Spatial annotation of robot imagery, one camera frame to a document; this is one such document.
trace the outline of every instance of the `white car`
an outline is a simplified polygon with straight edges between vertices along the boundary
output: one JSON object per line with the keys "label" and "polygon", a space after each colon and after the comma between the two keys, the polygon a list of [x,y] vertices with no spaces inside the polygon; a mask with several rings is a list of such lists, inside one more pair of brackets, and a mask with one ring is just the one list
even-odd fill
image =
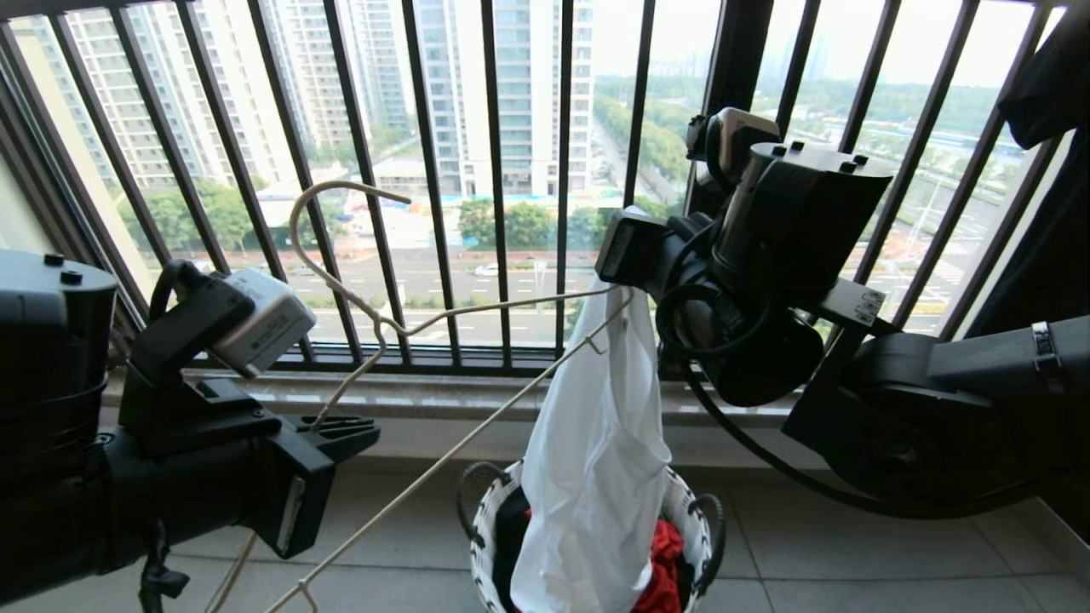
{"label": "white car", "polygon": [[492,264],[483,264],[474,268],[473,274],[479,277],[498,277],[499,264],[495,262],[493,262]]}

